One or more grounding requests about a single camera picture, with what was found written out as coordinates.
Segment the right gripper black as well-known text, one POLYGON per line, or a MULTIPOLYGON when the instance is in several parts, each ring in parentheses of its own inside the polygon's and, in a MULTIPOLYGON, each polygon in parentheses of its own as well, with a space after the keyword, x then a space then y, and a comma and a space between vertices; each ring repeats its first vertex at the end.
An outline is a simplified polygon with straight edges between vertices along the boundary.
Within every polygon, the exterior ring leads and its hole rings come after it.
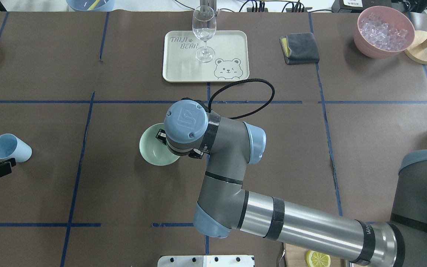
POLYGON ((159 140, 159 142, 163 143, 168 148, 168 150, 174 155, 188 156, 193 159, 203 159, 204 152, 198 149, 195 149, 195 148, 180 149, 180 148, 171 146, 168 142, 167 135, 164 129, 158 130, 158 133, 156 134, 156 139, 159 140))

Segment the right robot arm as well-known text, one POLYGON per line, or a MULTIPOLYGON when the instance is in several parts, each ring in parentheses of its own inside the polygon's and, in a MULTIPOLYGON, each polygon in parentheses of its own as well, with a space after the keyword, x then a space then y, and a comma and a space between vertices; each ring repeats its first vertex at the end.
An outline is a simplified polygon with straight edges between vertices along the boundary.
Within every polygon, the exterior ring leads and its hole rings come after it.
POLYGON ((427 267, 427 150, 404 156, 393 184, 358 188, 362 193, 395 189, 389 219, 371 224, 245 188, 248 165, 265 152, 265 131, 239 117, 221 116, 200 101, 173 103, 156 138, 169 154, 209 156, 193 220, 203 235, 226 238, 236 229, 357 266, 427 267))

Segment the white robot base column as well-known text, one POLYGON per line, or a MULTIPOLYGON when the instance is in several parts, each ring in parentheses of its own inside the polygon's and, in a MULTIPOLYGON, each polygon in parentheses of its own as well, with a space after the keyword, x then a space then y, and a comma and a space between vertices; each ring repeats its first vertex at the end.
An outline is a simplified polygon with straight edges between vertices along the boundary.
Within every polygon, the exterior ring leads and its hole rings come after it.
POLYGON ((162 256, 158 267, 254 267, 251 255, 162 256))

